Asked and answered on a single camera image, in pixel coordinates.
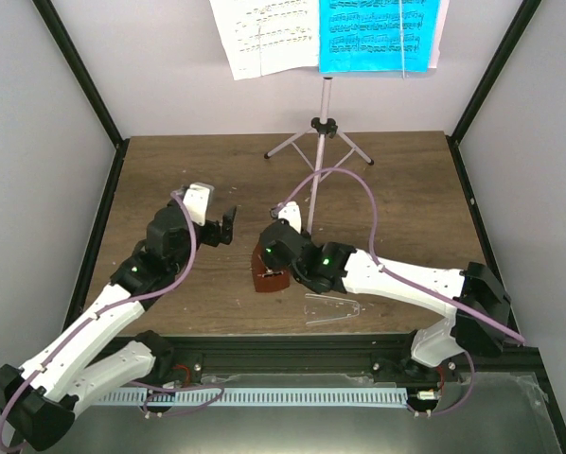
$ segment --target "white sheet music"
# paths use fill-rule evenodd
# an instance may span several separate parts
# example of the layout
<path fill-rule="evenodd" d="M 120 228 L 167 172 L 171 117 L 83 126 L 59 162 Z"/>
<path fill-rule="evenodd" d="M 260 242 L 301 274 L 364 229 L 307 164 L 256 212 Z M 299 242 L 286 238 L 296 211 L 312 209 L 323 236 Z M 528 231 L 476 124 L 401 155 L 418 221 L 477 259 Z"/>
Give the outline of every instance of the white sheet music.
<path fill-rule="evenodd" d="M 233 78 L 319 64 L 318 0 L 210 0 Z"/>

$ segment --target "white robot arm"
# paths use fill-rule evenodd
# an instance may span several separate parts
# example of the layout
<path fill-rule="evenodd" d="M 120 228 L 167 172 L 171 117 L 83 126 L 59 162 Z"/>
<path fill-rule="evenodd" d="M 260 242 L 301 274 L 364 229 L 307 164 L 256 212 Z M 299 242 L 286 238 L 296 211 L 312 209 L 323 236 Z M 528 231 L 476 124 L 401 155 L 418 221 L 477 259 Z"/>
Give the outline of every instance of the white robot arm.
<path fill-rule="evenodd" d="M 456 300 L 504 325 L 508 322 L 510 298 L 493 273 L 484 265 L 470 263 L 466 270 L 438 270 L 380 258 L 353 246 L 326 243 L 316 246 L 301 226 L 295 202 L 276 213 L 277 219 L 262 232 L 262 260 L 272 270 L 288 269 L 307 288 L 323 293 L 366 293 L 399 300 L 436 312 L 443 318 L 415 332 L 411 361 L 434 368 L 464 351 L 495 357 L 502 353 L 504 334 L 470 317 L 439 298 L 381 272 L 385 267 L 406 280 L 419 283 L 448 299 Z"/>
<path fill-rule="evenodd" d="M 173 349 L 152 331 L 137 335 L 119 352 L 90 362 L 128 324 L 142 316 L 158 296 L 135 301 L 170 286 L 191 256 L 190 231 L 201 244 L 230 244 L 236 207 L 222 224 L 205 219 L 213 187 L 194 183 L 176 192 L 192 220 L 187 225 L 178 202 L 159 210 L 146 239 L 111 277 L 81 316 L 41 353 L 20 367 L 0 369 L 0 413 L 24 385 L 7 420 L 37 450 L 54 445 L 75 419 L 104 394 L 126 383 L 159 377 L 171 370 Z"/>

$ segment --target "wooden surface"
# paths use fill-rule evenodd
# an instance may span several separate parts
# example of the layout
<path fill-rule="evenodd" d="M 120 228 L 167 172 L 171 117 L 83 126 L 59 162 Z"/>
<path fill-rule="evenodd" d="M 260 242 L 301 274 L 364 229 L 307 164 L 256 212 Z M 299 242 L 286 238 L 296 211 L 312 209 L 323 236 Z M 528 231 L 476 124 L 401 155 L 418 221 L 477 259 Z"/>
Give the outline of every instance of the wooden surface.
<path fill-rule="evenodd" d="M 161 298 L 125 333 L 146 329 L 161 334 L 372 333 L 409 331 L 434 323 L 438 316 L 419 307 L 348 295 L 345 297 L 361 304 L 361 315 L 307 324 L 332 314 L 325 304 L 320 312 L 321 303 L 308 300 L 304 287 L 292 282 L 281 292 L 254 293 L 251 252 L 259 233 L 271 222 L 269 209 L 309 174 L 293 148 L 285 148 L 268 161 L 262 158 L 288 137 L 134 137 L 87 304 L 145 237 L 147 224 L 168 202 L 169 192 L 183 184 L 204 182 L 216 187 L 210 219 L 221 218 L 233 204 L 239 207 L 233 244 L 215 249 L 202 246 L 183 285 Z M 379 256 L 437 268 L 464 268 L 470 260 L 483 262 L 442 132 L 355 133 L 351 138 L 376 161 L 368 166 L 354 154 L 345 167 L 362 175 L 376 195 Z M 313 161 L 316 135 L 303 137 L 298 145 Z M 328 139 L 325 164 L 335 164 L 347 150 L 340 138 Z M 296 198 L 305 221 L 308 195 L 305 188 Z M 334 174 L 319 186 L 313 229 L 316 242 L 331 240 L 366 249 L 371 221 L 369 201 L 356 182 Z"/>

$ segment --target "gray wall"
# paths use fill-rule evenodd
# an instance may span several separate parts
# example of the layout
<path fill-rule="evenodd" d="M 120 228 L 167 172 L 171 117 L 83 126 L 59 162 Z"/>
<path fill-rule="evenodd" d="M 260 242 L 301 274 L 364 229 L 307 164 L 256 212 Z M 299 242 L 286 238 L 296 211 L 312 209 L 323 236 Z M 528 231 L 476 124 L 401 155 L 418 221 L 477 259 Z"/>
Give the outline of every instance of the gray wall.
<path fill-rule="evenodd" d="M 451 0 L 435 75 L 336 78 L 331 116 L 346 131 L 451 133 L 520 2 Z M 125 136 L 296 132 L 318 114 L 316 68 L 233 81 L 208 0 L 54 4 Z"/>
<path fill-rule="evenodd" d="M 566 419 L 566 1 L 542 2 L 462 154 L 518 323 Z"/>
<path fill-rule="evenodd" d="M 32 2 L 0 1 L 0 366 L 61 331 L 112 156 Z"/>

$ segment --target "paper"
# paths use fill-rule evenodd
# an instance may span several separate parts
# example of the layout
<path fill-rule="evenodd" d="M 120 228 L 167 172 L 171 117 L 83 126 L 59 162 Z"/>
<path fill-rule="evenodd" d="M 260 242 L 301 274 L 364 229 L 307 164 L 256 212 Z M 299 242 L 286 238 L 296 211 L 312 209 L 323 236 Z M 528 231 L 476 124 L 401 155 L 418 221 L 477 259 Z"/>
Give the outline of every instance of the paper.
<path fill-rule="evenodd" d="M 447 19 L 447 9 L 450 7 L 450 0 L 441 0 L 441 5 L 438 8 L 436 16 L 436 31 L 434 32 L 433 50 L 431 52 L 431 62 L 429 68 L 436 68 L 438 59 L 441 56 L 439 47 L 441 45 L 441 38 L 443 37 L 443 27 L 445 26 L 445 19 Z"/>
<path fill-rule="evenodd" d="M 320 2 L 322 73 L 428 70 L 439 0 Z"/>
<path fill-rule="evenodd" d="M 235 80 L 318 64 L 318 0 L 210 1 Z"/>

